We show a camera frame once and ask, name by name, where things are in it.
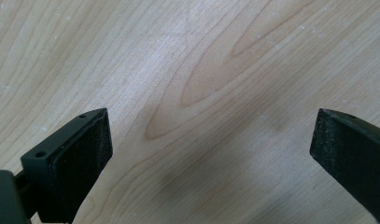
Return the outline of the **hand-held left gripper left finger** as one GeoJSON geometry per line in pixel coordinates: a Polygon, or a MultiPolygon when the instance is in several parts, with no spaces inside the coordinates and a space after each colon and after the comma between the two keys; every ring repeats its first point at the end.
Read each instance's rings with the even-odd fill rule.
{"type": "Polygon", "coordinates": [[[108,112],[99,108],[70,120],[21,156],[40,219],[71,223],[112,155],[108,112]]]}

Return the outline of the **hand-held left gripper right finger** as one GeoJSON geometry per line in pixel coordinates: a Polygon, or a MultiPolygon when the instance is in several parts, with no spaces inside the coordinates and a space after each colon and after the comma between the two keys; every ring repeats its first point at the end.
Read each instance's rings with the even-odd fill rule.
{"type": "Polygon", "coordinates": [[[380,128],[321,108],[310,155],[380,224],[380,128]]]}

